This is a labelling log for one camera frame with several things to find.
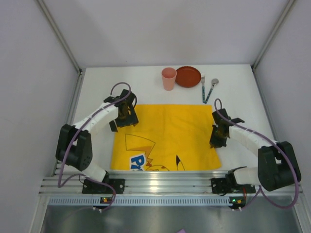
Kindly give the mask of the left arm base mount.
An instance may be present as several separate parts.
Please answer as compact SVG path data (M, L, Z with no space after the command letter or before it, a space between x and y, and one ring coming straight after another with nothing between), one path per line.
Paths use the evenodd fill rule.
M125 189L125 179L110 179L108 185L114 188L116 194L123 194ZM92 182L88 179L83 183L83 194L113 194L110 187Z

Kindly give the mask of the spoon with green handle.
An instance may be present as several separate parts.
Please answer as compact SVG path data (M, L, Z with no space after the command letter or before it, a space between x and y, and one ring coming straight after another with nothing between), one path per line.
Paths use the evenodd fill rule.
M216 79L216 78L211 80L211 88L210 88L210 90L209 90L209 93L208 93L206 99L204 100L204 104L207 104L207 102L208 102L208 100L209 100L209 98L210 98L210 96L211 96L211 93L212 93L214 87L215 87L218 83L219 83L219 80Z

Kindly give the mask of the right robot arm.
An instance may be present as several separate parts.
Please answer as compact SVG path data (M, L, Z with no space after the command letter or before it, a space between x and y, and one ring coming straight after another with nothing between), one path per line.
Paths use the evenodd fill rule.
M226 109L212 113L215 124L209 144L212 148L226 147L233 139L252 152L257 158L256 167L238 167L228 171L226 179L232 187L260 185L274 191L301 181L301 172L291 143L277 142L249 129L240 118L231 118Z

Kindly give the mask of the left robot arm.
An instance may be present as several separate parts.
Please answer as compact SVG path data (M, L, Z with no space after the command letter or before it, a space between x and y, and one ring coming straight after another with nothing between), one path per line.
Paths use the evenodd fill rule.
M119 96L107 97L83 120L73 125L63 125L55 155L56 159L62 162L62 167L72 166L86 177L103 183L109 175L95 162L97 155L92 149L92 136L106 125L109 125L112 132L117 132L118 128L137 125L136 102L136 95L124 89Z

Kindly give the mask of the fork with green handle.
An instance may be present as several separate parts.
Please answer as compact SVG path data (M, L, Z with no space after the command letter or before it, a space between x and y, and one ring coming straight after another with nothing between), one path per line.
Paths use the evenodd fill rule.
M202 85L202 102L205 103L205 75L201 76L201 85Z

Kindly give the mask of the red plastic plate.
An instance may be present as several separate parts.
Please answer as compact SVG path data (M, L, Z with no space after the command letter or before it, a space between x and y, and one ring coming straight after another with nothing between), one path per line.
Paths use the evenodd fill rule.
M195 87L201 81L201 73L194 67L183 66L178 68L176 72L175 82L181 87Z

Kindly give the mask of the yellow pikachu placemat cloth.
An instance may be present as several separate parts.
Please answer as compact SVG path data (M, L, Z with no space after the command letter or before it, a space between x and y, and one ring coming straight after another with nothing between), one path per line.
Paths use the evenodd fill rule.
M136 126L115 133L112 170L200 171L222 164L209 144L211 105L139 104Z

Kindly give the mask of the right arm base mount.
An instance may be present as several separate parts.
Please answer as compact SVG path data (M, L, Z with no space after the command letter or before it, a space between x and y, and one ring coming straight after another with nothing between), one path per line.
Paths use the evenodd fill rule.
M212 178L211 188L213 194L218 194L220 196L224 196L226 194L253 194L256 192L254 186L249 184L231 184L226 180L226 178Z

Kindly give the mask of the pink plastic cup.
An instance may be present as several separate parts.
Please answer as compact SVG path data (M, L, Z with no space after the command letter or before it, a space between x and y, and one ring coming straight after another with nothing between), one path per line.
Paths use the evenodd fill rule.
M167 67L162 70L161 75L164 89L166 91L173 90L177 71L172 67Z

